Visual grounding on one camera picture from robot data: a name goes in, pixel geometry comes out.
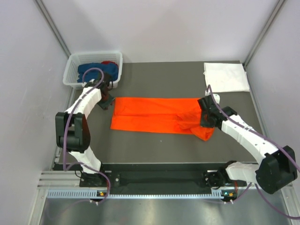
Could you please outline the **orange t-shirt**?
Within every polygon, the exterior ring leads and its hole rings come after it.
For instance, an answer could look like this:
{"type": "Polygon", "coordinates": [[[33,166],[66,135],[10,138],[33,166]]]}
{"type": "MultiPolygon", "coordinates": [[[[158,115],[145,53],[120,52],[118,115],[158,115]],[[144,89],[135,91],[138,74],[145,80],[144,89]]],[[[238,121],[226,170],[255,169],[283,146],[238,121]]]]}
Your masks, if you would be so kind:
{"type": "Polygon", "coordinates": [[[200,125],[197,98],[118,97],[115,100],[112,130],[160,134],[195,135],[209,140],[214,128],[200,125]]]}

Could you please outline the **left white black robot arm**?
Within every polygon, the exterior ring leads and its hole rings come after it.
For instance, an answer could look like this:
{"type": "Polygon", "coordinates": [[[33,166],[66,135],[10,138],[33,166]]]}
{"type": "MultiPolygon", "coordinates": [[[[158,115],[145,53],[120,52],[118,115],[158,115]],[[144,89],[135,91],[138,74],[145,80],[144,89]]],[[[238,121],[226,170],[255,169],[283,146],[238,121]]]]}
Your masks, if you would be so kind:
{"type": "Polygon", "coordinates": [[[62,148],[63,170],[68,169],[66,155],[69,153],[83,172],[90,174],[91,182],[101,186],[106,182],[106,174],[100,171],[102,163],[91,149],[87,118],[95,106],[107,110],[115,98],[109,93],[111,76],[103,70],[95,67],[88,69],[82,79],[91,71],[97,71],[97,77],[83,81],[78,99],[66,111],[55,115],[56,144],[62,148]]]}

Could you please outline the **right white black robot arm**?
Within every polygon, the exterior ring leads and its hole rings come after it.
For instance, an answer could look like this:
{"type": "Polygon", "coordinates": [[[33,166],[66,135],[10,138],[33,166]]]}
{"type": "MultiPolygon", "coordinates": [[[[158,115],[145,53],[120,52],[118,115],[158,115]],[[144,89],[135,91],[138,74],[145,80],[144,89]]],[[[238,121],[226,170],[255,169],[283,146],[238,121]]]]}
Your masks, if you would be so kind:
{"type": "Polygon", "coordinates": [[[236,140],[256,160],[248,164],[231,160],[217,170],[221,184],[231,185],[235,180],[259,185],[273,194],[297,179],[295,153],[289,146],[278,147],[249,126],[231,107],[220,108],[217,94],[198,100],[201,109],[200,125],[218,128],[236,140]]]}

